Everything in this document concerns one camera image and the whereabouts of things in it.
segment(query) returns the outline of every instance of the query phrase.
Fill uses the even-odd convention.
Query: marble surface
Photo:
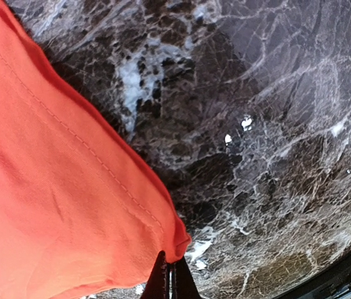
[[[271,298],[351,249],[351,0],[7,2],[169,188],[203,298]]]

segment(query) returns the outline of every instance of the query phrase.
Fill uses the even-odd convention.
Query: cloth
[[[158,177],[0,0],[0,299],[132,287],[189,243]]]

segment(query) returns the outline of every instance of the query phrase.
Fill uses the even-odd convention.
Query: black tweezers
[[[167,263],[164,251],[157,256],[141,299],[170,299],[170,273],[171,299],[202,299],[185,258],[176,263]]]

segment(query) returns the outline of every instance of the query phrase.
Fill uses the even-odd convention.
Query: red cloth
[[[0,299],[132,287],[189,243],[164,185],[0,0]]]

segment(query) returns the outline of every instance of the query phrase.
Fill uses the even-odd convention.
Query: stitching
[[[81,138],[79,137],[74,131],[72,131],[63,121],[61,121],[51,110],[49,110],[49,108],[41,101],[39,100],[34,94],[33,92],[27,88],[27,86],[24,84],[24,82],[18,77],[18,75],[15,73],[15,71],[11,68],[11,66],[7,63],[7,61],[4,59],[4,57],[0,54],[0,59],[2,60],[2,62],[4,62],[4,64],[6,65],[6,67],[10,70],[11,73],[13,73],[15,75],[15,78],[17,79],[17,81],[22,85],[22,87],[27,91],[27,93],[29,93],[31,95],[31,97],[41,105],[42,108],[44,108],[45,111],[47,111],[47,113],[54,119],[56,120],[58,123],[60,123],[74,138],[76,138],[94,157],[95,159],[101,164],[101,166],[110,174],[110,176],[114,179],[114,181],[120,185],[120,187],[125,191],[125,193],[127,194],[128,197],[131,198],[131,200],[137,204],[137,206],[142,209],[146,214],[148,214],[160,227],[160,230],[162,232],[162,235],[164,235],[164,230],[163,230],[163,226],[162,224],[156,219],[156,217],[154,215],[152,215],[151,212],[149,212],[149,210],[147,210],[145,207],[143,207],[138,201],[137,199],[128,191],[127,187],[125,185],[123,185],[119,179],[115,176],[115,174],[110,170],[109,167],[107,167],[107,165],[101,160],[100,157],[97,156],[97,154],[95,153],[95,151],[93,149],[91,149],[89,147],[89,145]]]

